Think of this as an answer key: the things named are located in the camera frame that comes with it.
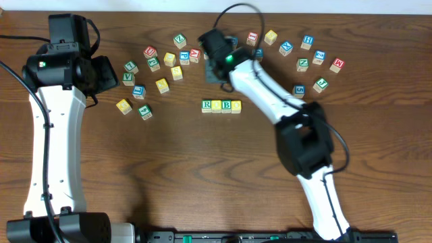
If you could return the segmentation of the green B block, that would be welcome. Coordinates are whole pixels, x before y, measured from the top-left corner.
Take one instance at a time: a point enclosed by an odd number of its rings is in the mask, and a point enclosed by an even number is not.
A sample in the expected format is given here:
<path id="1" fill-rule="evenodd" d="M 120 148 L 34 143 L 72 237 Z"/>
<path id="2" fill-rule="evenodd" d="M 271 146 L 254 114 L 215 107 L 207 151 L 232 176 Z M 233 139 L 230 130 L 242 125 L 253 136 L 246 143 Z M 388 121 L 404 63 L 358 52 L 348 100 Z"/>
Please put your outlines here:
<path id="1" fill-rule="evenodd" d="M 231 100 L 222 100 L 221 101 L 221 112 L 222 113 L 231 113 L 232 112 L 232 101 Z"/>

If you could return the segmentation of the yellow O block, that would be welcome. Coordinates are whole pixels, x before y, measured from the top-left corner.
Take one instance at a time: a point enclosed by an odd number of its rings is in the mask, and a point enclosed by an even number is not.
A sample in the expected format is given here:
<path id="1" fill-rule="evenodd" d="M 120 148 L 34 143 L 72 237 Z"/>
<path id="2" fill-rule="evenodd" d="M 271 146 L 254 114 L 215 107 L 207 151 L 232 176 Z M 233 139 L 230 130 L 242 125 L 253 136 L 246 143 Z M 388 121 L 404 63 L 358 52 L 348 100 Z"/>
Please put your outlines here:
<path id="1" fill-rule="evenodd" d="M 231 101 L 231 112 L 232 113 L 241 113 L 242 111 L 242 102 L 239 100 Z"/>
<path id="2" fill-rule="evenodd" d="M 221 113 L 221 100 L 212 100 L 211 101 L 211 112 L 212 113 Z"/>

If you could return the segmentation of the green R block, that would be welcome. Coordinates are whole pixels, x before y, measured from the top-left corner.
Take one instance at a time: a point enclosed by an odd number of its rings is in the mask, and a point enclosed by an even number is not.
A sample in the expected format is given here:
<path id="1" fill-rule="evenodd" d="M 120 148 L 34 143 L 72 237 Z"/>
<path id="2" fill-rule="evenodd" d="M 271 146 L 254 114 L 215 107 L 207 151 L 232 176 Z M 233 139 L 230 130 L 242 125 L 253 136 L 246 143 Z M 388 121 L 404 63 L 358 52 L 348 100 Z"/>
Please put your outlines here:
<path id="1" fill-rule="evenodd" d="M 201 111 L 203 113 L 211 113 L 212 112 L 212 100 L 202 100 L 201 101 Z"/>

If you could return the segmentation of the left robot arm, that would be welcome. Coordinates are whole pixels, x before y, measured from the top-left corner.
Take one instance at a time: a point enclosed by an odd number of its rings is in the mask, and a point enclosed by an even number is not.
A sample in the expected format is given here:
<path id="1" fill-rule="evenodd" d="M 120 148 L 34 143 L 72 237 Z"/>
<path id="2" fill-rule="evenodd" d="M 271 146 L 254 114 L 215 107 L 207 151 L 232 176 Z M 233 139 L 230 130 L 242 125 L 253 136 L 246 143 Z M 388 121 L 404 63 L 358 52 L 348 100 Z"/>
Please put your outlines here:
<path id="1" fill-rule="evenodd" d="M 30 56 L 18 82 L 29 92 L 34 124 L 32 177 L 23 217 L 7 222 L 10 242 L 139 242 L 131 223 L 90 213 L 82 189 L 80 142 L 87 98 L 119 80 L 90 41 L 92 20 L 49 16 L 49 38 Z"/>

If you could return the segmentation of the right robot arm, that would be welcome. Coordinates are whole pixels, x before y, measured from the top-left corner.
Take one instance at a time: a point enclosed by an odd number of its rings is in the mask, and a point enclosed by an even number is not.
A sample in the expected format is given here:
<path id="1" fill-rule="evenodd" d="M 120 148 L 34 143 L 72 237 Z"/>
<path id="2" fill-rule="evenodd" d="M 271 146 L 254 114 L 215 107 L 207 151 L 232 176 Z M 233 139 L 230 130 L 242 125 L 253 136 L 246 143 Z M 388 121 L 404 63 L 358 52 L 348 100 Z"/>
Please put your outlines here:
<path id="1" fill-rule="evenodd" d="M 333 140 L 340 134 L 327 123 L 316 102 L 305 103 L 280 86 L 245 49 L 233 49 L 223 33 L 214 28 L 198 39 L 214 72 L 234 90 L 249 98 L 275 128 L 277 155 L 306 194 L 313 227 L 324 240 L 348 237 L 350 225 L 340 206 L 333 176 Z"/>

